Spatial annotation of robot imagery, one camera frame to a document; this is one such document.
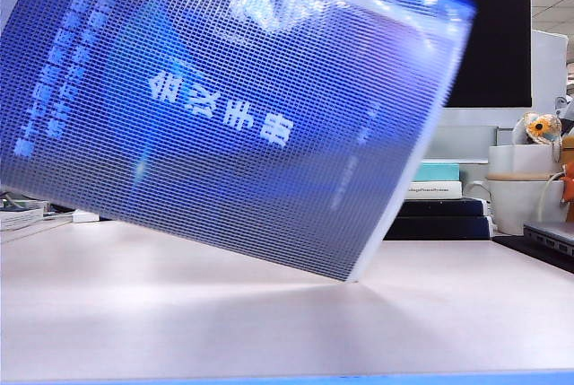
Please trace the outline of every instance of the cable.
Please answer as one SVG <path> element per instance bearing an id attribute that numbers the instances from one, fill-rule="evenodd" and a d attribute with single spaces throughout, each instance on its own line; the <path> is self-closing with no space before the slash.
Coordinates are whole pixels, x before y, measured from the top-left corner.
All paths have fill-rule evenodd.
<path id="1" fill-rule="evenodd" d="M 538 206 L 536 206 L 536 221 L 537 222 L 542 221 L 542 209 L 544 208 L 544 200 L 546 199 L 546 191 L 548 190 L 548 187 L 550 186 L 550 184 L 553 181 L 555 181 L 559 177 L 562 177 L 565 175 L 566 174 L 564 172 L 557 172 L 556 174 L 552 175 L 552 177 L 550 177 L 546 181 L 546 184 L 544 185 L 544 188 L 542 189 L 542 193 L 540 194 L 540 198 L 538 198 Z"/>

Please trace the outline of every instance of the blue book cover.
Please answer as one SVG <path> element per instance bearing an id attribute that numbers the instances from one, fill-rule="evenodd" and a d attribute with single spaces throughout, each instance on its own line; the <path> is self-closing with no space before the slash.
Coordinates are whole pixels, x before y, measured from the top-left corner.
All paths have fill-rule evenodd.
<path id="1" fill-rule="evenodd" d="M 465 0 L 17 0 L 2 183 L 355 279 L 473 15 Z"/>

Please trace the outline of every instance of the plush toy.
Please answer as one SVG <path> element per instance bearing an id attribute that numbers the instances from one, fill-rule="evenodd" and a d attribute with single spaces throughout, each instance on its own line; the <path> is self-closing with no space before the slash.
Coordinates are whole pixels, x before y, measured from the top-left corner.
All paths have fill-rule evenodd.
<path id="1" fill-rule="evenodd" d="M 560 177 L 560 180 L 564 182 L 562 201 L 566 203 L 574 202 L 574 162 L 564 165 L 564 177 Z M 569 205 L 566 222 L 574 222 L 574 206 L 572 204 Z"/>
<path id="2" fill-rule="evenodd" d="M 514 144 L 551 144 L 561 138 L 562 124 L 558 116 L 525 113 L 512 131 Z"/>

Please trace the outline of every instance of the mug handle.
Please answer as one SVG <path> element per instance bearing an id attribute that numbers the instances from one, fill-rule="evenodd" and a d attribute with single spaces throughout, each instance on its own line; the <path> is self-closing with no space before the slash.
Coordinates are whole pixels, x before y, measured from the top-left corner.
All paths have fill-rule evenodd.
<path id="1" fill-rule="evenodd" d="M 466 193 L 468 193 L 468 191 L 469 191 L 471 188 L 473 188 L 474 186 L 479 186 L 479 187 L 483 188 L 486 192 L 488 192 L 488 197 L 490 198 L 489 203 L 492 202 L 491 190 L 488 189 L 488 185 L 486 184 L 485 181 L 475 180 L 475 181 L 471 181 L 471 182 L 467 183 L 466 186 L 465 186 Z"/>

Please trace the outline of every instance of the black book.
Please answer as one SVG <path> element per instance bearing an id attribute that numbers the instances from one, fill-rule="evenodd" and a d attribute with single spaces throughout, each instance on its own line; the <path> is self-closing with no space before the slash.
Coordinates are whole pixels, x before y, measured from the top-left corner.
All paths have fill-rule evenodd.
<path id="1" fill-rule="evenodd" d="M 483 199 L 407 199 L 398 215 L 410 216 L 486 216 L 488 206 Z"/>
<path id="2" fill-rule="evenodd" d="M 488 216 L 397 217 L 385 240 L 489 240 Z"/>

